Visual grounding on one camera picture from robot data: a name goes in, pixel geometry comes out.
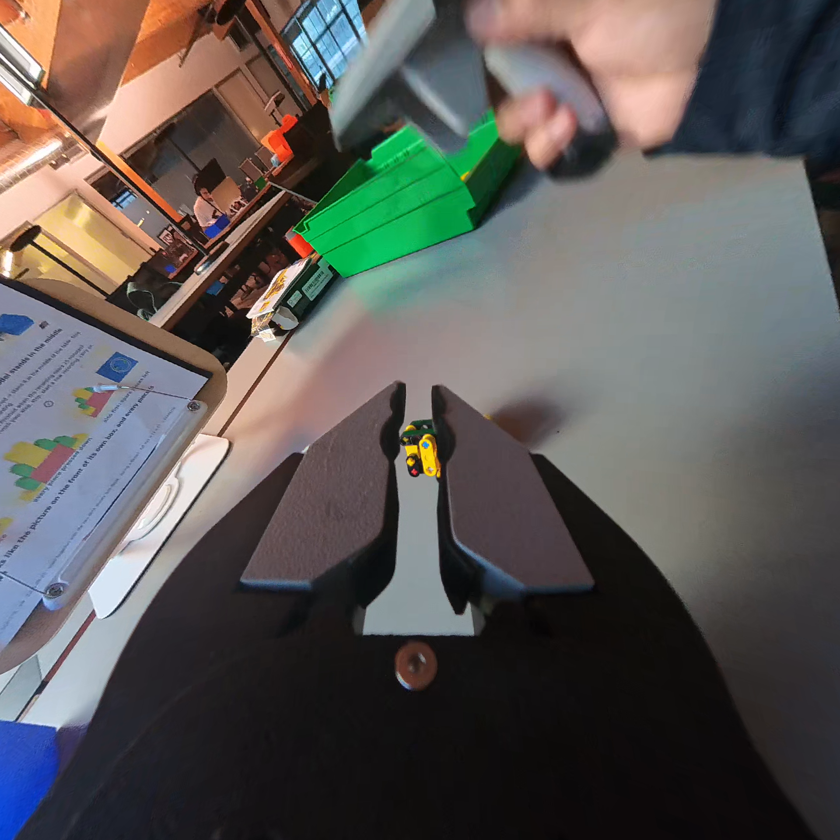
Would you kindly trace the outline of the long wooden-edged table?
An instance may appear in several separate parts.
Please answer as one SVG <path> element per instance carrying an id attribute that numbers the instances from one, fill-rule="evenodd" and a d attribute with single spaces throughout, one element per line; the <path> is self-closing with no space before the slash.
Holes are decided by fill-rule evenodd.
<path id="1" fill-rule="evenodd" d="M 196 270 L 151 317 L 149 323 L 160 329 L 173 329 L 184 319 L 190 308 L 202 299 L 207 289 L 221 280 L 224 273 L 237 263 L 290 198 L 288 191 L 279 190 L 266 205 L 224 231 L 224 236 L 211 248 L 209 256 L 202 260 L 200 266 L 196 266 Z"/>

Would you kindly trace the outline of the paned window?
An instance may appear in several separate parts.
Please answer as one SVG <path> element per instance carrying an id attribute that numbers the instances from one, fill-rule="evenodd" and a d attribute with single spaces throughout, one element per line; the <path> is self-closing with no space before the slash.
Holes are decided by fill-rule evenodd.
<path id="1" fill-rule="evenodd" d="M 357 1 L 303 2 L 281 34 L 314 86 L 328 90 L 368 39 Z"/>

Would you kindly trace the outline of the person's right forearm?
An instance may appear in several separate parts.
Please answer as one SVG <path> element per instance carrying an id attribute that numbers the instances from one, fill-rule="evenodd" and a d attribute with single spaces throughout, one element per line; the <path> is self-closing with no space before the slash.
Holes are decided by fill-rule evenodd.
<path id="1" fill-rule="evenodd" d="M 802 158 L 838 169 L 839 2 L 722 1 L 673 138 L 651 154 Z"/>

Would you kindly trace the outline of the yellow black lego model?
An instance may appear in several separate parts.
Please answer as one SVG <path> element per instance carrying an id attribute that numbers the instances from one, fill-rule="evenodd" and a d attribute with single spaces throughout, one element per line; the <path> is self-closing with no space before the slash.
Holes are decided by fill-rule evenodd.
<path id="1" fill-rule="evenodd" d="M 438 458 L 437 435 L 431 418 L 413 421 L 405 426 L 400 437 L 407 473 L 412 478 L 426 476 L 439 480 L 442 468 Z"/>

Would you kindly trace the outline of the green storage bin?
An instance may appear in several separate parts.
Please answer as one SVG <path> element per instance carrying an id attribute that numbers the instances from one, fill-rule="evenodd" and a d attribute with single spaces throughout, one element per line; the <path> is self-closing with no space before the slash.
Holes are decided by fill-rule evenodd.
<path id="1" fill-rule="evenodd" d="M 294 231 L 351 277 L 476 229 L 520 155 L 492 111 L 455 154 L 408 124 L 355 162 Z"/>

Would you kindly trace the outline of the orange storage bin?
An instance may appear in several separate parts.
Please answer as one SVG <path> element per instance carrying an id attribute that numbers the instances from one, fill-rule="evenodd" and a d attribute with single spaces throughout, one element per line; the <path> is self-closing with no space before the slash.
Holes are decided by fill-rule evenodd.
<path id="1" fill-rule="evenodd" d="M 280 126 L 268 132 L 261 139 L 262 145 L 275 154 L 281 162 L 289 160 L 294 155 L 286 135 L 297 123 L 297 115 L 285 114 L 280 121 Z"/>

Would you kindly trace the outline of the dark lego box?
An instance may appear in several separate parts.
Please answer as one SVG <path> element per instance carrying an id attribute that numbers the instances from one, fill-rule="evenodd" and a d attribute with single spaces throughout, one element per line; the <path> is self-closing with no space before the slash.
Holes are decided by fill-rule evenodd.
<path id="1" fill-rule="evenodd" d="M 289 291 L 282 295 L 280 305 L 272 312 L 275 324 L 282 330 L 278 338 L 296 331 L 341 278 L 325 258 L 310 257 L 310 267 L 292 282 Z"/>

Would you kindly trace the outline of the large blue storage bin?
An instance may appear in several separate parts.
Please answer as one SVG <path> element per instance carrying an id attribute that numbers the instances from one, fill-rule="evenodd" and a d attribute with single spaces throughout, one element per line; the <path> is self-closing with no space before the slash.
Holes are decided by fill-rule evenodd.
<path id="1" fill-rule="evenodd" d="M 60 768 L 56 730 L 1 721 L 1 838 L 13 839 L 54 783 Z"/>

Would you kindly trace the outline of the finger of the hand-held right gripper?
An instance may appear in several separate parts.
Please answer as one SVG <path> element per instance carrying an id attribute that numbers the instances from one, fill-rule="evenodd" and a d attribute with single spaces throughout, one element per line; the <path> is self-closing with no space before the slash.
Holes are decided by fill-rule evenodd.
<path id="1" fill-rule="evenodd" d="M 489 108 L 483 59 L 463 25 L 398 25 L 392 120 L 458 153 Z"/>
<path id="2" fill-rule="evenodd" d="M 349 151 L 398 121 L 429 115 L 409 83 L 409 60 L 436 19 L 434 2 L 391 1 L 380 9 L 365 47 L 339 79 L 329 108 L 332 138 Z"/>

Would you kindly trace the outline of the clear acrylic holder bar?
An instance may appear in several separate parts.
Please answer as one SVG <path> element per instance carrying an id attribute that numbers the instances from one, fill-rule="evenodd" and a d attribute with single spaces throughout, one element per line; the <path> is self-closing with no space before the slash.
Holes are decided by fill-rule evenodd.
<path id="1" fill-rule="evenodd" d="M 177 400 L 154 430 L 143 430 L 144 438 L 135 433 L 110 439 L 110 443 L 133 442 L 137 448 L 130 451 L 130 460 L 120 468 L 116 456 L 106 458 L 106 489 L 96 507 L 76 527 L 48 574 L 40 601 L 46 610 L 54 612 L 68 606 L 71 597 L 84 590 L 84 578 L 89 573 L 97 574 L 107 562 L 210 413 L 210 406 L 195 397 Z"/>

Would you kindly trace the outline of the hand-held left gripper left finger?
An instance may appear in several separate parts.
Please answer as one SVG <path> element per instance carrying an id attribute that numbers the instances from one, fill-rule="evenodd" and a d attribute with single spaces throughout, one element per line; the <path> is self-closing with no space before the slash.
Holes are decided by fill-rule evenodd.
<path id="1" fill-rule="evenodd" d="M 396 567 L 405 408 L 406 385 L 395 381 L 307 448 L 240 576 L 243 590 L 293 596 L 303 618 L 363 632 Z"/>

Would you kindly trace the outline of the ceiling light panel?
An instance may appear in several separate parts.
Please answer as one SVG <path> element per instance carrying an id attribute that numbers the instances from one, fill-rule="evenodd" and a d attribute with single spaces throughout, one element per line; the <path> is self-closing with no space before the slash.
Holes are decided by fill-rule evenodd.
<path id="1" fill-rule="evenodd" d="M 39 105 L 41 83 L 45 69 L 25 47 L 1 27 L 1 83 L 18 101 L 27 107 Z"/>

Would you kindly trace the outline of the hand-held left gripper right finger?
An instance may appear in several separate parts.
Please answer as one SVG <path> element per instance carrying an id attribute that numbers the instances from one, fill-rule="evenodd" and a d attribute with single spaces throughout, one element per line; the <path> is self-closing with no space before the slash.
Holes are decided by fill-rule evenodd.
<path id="1" fill-rule="evenodd" d="M 440 576 L 481 634 L 499 606 L 588 596 L 595 579 L 530 449 L 445 385 L 431 392 Z"/>

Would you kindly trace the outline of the person's right hand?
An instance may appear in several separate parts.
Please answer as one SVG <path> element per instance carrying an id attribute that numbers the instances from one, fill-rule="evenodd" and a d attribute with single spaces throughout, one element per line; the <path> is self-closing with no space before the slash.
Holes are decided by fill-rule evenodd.
<path id="1" fill-rule="evenodd" d="M 713 1 L 480 1 L 465 4 L 485 45 L 568 47 L 590 76 L 622 146 L 651 151 L 684 116 L 711 36 Z"/>

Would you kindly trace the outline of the silver air duct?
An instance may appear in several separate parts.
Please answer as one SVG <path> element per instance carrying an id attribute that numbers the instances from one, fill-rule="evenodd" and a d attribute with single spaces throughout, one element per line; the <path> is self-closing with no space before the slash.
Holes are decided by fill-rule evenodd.
<path id="1" fill-rule="evenodd" d="M 53 170 L 74 162 L 88 150 L 70 133 L 51 129 L 31 143 L 14 140 L 1 149 L 1 194 L 48 166 Z"/>

